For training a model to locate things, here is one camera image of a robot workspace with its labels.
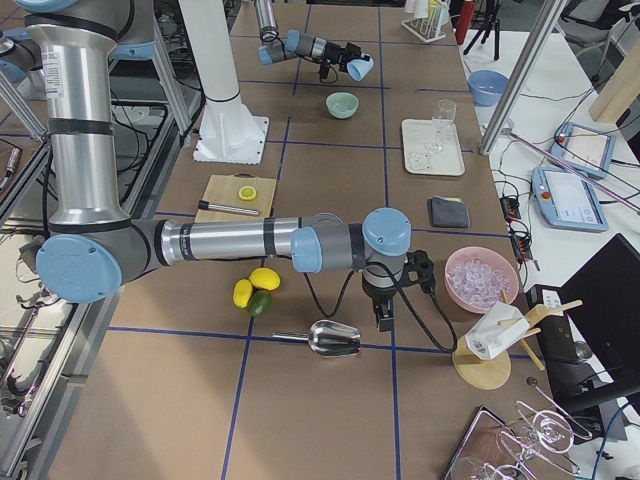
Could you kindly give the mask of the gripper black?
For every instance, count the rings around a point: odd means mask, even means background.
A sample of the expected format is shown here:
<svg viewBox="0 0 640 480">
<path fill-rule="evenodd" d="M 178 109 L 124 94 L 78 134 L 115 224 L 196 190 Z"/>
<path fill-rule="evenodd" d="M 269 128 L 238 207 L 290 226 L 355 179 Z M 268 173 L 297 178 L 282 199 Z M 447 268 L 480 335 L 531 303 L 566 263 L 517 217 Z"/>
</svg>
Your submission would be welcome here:
<svg viewBox="0 0 640 480">
<path fill-rule="evenodd" d="M 376 325 L 379 332 L 394 329 L 393 302 L 397 293 L 396 283 L 403 275 L 403 267 L 386 264 L 368 264 L 362 274 L 364 293 L 375 303 Z"/>
<path fill-rule="evenodd" d="M 371 56 L 363 53 L 359 46 L 350 42 L 344 47 L 334 42 L 326 43 L 324 48 L 324 63 L 326 65 L 337 65 L 340 72 L 351 74 L 350 62 L 356 61 L 370 63 Z"/>
</svg>

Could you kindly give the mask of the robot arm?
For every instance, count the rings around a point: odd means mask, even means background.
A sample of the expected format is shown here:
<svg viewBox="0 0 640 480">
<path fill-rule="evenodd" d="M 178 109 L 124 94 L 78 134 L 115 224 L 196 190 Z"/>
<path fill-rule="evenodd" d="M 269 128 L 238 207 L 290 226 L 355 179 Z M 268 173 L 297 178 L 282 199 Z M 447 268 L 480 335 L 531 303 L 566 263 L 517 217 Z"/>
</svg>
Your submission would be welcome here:
<svg viewBox="0 0 640 480">
<path fill-rule="evenodd" d="M 273 65 L 300 58 L 319 66 L 319 80 L 328 83 L 329 73 L 347 73 L 353 80 L 363 80 L 374 66 L 373 58 L 353 44 L 337 43 L 291 29 L 282 38 L 272 1 L 254 1 L 261 46 L 257 49 L 263 65 Z"/>
<path fill-rule="evenodd" d="M 349 269 L 363 276 L 377 326 L 393 327 L 411 240 L 408 218 L 379 208 L 345 224 L 310 218 L 183 223 L 135 220 L 120 205 L 111 114 L 109 55 L 149 39 L 149 1 L 25 1 L 25 27 L 40 49 L 58 207 L 36 255 L 45 286 L 92 303 L 179 261 L 290 257 L 303 273 Z"/>
</svg>

